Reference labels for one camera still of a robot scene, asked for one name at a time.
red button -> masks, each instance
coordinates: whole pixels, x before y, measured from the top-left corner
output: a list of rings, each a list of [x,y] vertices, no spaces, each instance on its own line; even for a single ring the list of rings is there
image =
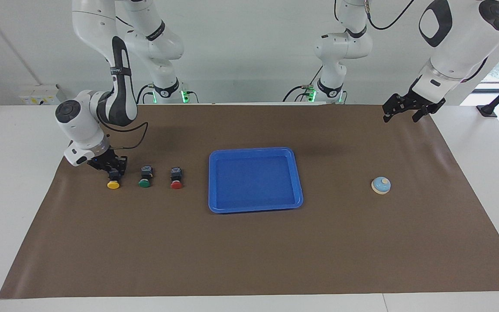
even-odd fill
[[[181,189],[182,188],[182,183],[180,183],[180,181],[174,181],[174,182],[172,182],[171,187],[173,189]]]

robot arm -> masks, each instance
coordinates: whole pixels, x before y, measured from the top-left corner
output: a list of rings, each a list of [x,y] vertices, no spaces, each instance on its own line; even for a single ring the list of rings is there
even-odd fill
[[[340,62],[366,57],[373,49],[373,40],[366,33],[367,16],[363,0],[341,0],[337,15],[345,32],[325,34],[315,47],[315,54],[323,62],[323,73],[314,86],[316,101],[338,101],[347,73]]]
[[[184,44],[159,17],[153,0],[124,4],[135,30],[125,36],[126,45],[150,69],[159,103],[182,103],[182,87],[172,63],[184,54]]]
[[[429,32],[426,20],[436,20],[437,30]],[[417,122],[444,105],[446,94],[457,87],[499,45],[499,1],[471,1],[463,14],[452,14],[448,0],[434,0],[424,11],[419,29],[434,47],[408,94],[392,95],[382,106],[384,121],[410,109]]]
[[[126,159],[117,157],[110,148],[99,121],[125,127],[137,117],[128,50],[136,52],[150,69],[162,102],[182,102],[180,82],[169,62],[184,53],[182,41],[166,28],[156,13],[153,0],[120,1],[137,29],[127,34],[128,44],[117,35],[115,0],[73,0],[75,33],[105,57],[113,89],[82,91],[75,99],[59,105],[55,112],[57,123],[72,140],[64,153],[67,160],[73,166],[87,162],[96,169],[107,171],[110,176],[117,170],[123,172]]]

blue plastic tray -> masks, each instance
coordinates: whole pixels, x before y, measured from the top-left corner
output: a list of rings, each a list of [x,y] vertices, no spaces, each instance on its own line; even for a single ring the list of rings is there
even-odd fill
[[[214,213],[295,209],[302,204],[291,149],[233,149],[211,154],[209,208]]]

brown mat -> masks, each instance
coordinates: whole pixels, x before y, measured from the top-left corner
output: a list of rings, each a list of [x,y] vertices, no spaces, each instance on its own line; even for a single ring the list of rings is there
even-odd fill
[[[0,298],[499,290],[499,235],[430,117],[372,106],[140,108],[119,190],[61,162]],[[113,134],[115,145],[141,133]],[[215,215],[214,150],[288,146],[305,203]],[[139,168],[156,169],[137,186]],[[183,190],[169,188],[182,166]],[[371,190],[377,176],[392,191]]]

